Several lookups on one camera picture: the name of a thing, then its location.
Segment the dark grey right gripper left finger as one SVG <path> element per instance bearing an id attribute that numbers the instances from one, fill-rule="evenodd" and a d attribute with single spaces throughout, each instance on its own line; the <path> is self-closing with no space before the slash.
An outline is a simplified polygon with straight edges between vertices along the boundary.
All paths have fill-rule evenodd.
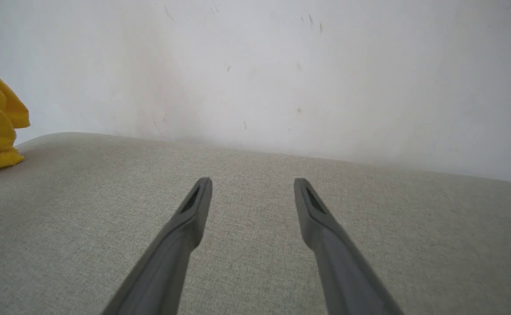
<path id="1" fill-rule="evenodd" d="M 191 253 L 211 206 L 212 181 L 199 178 L 116 291 L 104 315 L 175 315 Z"/>

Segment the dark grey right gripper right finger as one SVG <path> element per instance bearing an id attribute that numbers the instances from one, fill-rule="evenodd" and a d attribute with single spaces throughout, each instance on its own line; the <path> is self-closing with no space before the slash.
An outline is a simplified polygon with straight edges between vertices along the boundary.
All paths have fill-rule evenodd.
<path id="1" fill-rule="evenodd" d="M 294 181 L 303 241 L 313 251 L 330 315 L 401 315 L 398 304 L 305 178 Z"/>

